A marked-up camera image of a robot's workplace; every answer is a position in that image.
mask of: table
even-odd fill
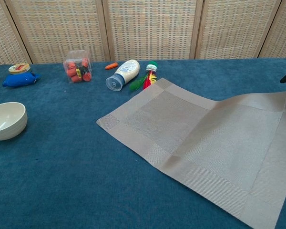
[[[213,100],[286,91],[286,59],[158,63],[159,78]],[[15,89],[2,87],[10,65],[0,66],[0,103],[23,103],[28,114],[19,136],[0,141],[0,228],[248,228],[95,123],[141,90],[109,90],[107,64],[74,84],[61,63],[35,64],[41,79]],[[286,228],[286,200],[276,228]]]

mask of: toy carrot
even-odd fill
[[[117,66],[119,66],[119,64],[117,62],[111,63],[109,65],[107,65],[105,67],[106,70],[111,69],[111,68],[116,68]]]

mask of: bottle label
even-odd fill
[[[137,67],[137,64],[135,62],[127,62],[127,63],[124,63],[121,68],[119,69],[122,73],[130,73],[132,72],[133,70],[135,70]]]

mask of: clear plastic box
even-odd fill
[[[63,67],[69,83],[88,82],[92,79],[90,53],[87,50],[69,51]]]

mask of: gray placemat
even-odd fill
[[[286,197],[286,92],[216,102],[160,79],[97,124],[247,225],[275,227]]]

